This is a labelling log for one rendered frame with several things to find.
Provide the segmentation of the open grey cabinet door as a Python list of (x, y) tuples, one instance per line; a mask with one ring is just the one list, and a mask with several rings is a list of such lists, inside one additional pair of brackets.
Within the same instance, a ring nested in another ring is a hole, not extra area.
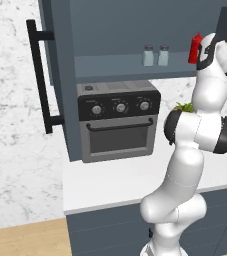
[(52, 32), (45, 42), (51, 85), (54, 87), (70, 161), (82, 158), (70, 0), (38, 0), (42, 29)]

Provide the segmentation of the glass shaker with grey cap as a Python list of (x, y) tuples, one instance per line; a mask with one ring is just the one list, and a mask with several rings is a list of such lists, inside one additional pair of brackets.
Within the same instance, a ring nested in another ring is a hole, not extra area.
[(149, 67), (154, 64), (154, 52), (152, 45), (146, 45), (144, 47), (142, 63), (145, 67)]
[(166, 45), (161, 45), (158, 54), (158, 65), (167, 66), (169, 61), (169, 47)]

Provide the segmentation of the red condiment bottle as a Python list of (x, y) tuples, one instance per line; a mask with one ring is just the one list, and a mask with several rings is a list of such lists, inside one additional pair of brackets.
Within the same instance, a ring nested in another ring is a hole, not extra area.
[(198, 56), (198, 48), (199, 48), (199, 44), (202, 41), (202, 36), (201, 33), (198, 32), (191, 41), (191, 47), (190, 47), (190, 51), (189, 51), (189, 58), (188, 58), (188, 62), (190, 64), (196, 64), (197, 63), (197, 56)]

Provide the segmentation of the grey toaster oven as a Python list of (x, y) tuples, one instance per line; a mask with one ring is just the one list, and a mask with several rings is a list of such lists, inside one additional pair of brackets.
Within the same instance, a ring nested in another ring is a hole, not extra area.
[[(77, 86), (82, 160), (86, 163), (153, 153), (160, 92), (147, 80), (101, 82)], [(146, 123), (149, 127), (91, 132), (86, 128)]]

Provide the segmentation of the green leafy plant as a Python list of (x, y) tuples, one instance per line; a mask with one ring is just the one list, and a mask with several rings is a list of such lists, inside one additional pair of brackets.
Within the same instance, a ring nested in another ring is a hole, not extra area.
[(193, 112), (193, 107), (192, 107), (192, 103), (177, 103), (177, 105), (174, 107), (175, 110), (180, 110), (183, 112)]

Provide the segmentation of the grey base cabinets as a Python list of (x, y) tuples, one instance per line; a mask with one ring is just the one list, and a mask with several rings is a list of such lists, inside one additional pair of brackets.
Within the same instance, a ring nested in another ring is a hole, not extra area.
[[(206, 216), (180, 238), (188, 256), (227, 254), (227, 189), (204, 192)], [(72, 256), (139, 256), (153, 226), (140, 216), (137, 204), (68, 215)]]

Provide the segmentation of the grey wall cabinet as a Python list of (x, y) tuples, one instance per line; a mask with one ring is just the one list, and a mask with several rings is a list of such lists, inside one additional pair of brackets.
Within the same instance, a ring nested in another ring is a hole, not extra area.
[[(192, 77), (192, 38), (227, 30), (227, 0), (70, 0), (70, 10), (78, 83)], [(158, 65), (161, 45), (169, 47), (167, 66)]]

